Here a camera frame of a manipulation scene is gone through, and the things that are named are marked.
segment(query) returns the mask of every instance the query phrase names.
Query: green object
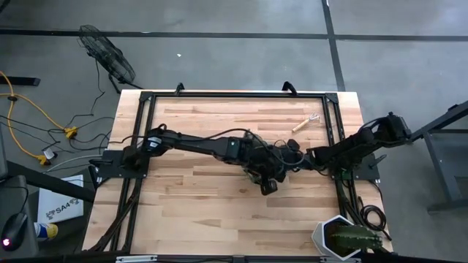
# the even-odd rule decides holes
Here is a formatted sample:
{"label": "green object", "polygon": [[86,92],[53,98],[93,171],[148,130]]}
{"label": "green object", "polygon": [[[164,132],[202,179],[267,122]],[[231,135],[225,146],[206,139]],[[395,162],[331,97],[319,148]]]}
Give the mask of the green object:
{"label": "green object", "polygon": [[351,180],[351,172],[347,171],[347,170],[341,171],[341,179],[342,180]]}
{"label": "green object", "polygon": [[382,247],[382,238],[364,226],[338,226],[331,239],[334,245],[342,248],[365,251]]}

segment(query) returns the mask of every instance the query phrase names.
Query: computer mouse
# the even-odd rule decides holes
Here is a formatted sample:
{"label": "computer mouse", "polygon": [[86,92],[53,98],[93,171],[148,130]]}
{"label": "computer mouse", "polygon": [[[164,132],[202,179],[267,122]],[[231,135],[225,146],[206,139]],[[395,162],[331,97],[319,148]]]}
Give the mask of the computer mouse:
{"label": "computer mouse", "polygon": [[14,251],[20,247],[27,221],[28,216],[25,213],[16,213],[8,218],[1,231],[1,246],[5,251]]}

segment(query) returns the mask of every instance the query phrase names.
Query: wooden handle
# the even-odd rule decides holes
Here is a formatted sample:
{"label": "wooden handle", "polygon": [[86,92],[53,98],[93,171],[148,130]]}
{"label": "wooden handle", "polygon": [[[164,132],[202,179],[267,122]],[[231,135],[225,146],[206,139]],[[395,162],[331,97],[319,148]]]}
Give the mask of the wooden handle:
{"label": "wooden handle", "polygon": [[297,125],[294,129],[292,129],[292,132],[297,132],[300,128],[304,127],[304,125],[308,124],[310,121],[309,118],[307,118],[305,121],[301,122],[301,124]]}

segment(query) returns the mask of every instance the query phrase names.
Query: wooden table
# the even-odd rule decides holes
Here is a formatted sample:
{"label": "wooden table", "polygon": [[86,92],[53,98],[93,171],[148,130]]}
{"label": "wooden table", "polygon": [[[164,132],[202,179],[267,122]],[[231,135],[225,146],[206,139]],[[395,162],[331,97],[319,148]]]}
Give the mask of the wooden table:
{"label": "wooden table", "polygon": [[[363,123],[358,96],[354,92],[338,95],[349,136]],[[110,140],[132,134],[139,96],[140,91],[122,91]],[[292,134],[291,129],[312,112],[320,120]],[[328,144],[319,99],[159,98],[153,127],[161,123],[201,137],[231,128],[251,129],[267,142],[293,138],[302,150]],[[121,149],[129,143],[109,148]],[[115,218],[122,181],[111,179],[97,190],[83,249],[94,245]],[[151,159],[140,195],[132,254],[319,255],[311,233],[317,222],[339,214],[334,183],[317,172],[300,171],[289,173],[278,188],[264,197],[240,167],[211,156],[170,150]],[[357,181],[356,190],[365,204],[383,209],[370,183]],[[391,244],[385,241],[385,247],[391,249]]]}

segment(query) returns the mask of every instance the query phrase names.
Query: white cable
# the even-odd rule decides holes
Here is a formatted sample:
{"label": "white cable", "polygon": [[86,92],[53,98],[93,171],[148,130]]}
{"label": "white cable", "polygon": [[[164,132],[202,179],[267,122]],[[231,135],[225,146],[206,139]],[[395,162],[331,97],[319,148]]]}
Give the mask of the white cable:
{"label": "white cable", "polygon": [[60,167],[60,166],[66,164],[66,163],[69,163],[69,162],[71,162],[71,161],[76,161],[76,160],[86,159],[86,158],[93,158],[93,157],[101,157],[101,156],[102,156],[102,155],[100,155],[100,154],[95,154],[95,155],[91,155],[91,156],[80,156],[80,157],[77,157],[77,158],[73,158],[73,159],[70,159],[70,160],[66,160],[66,161],[64,161],[64,162],[61,162],[60,164],[57,164],[56,166],[50,168],[49,170],[47,170],[47,171],[45,171],[45,172],[50,172],[50,171],[54,170],[55,168]]}

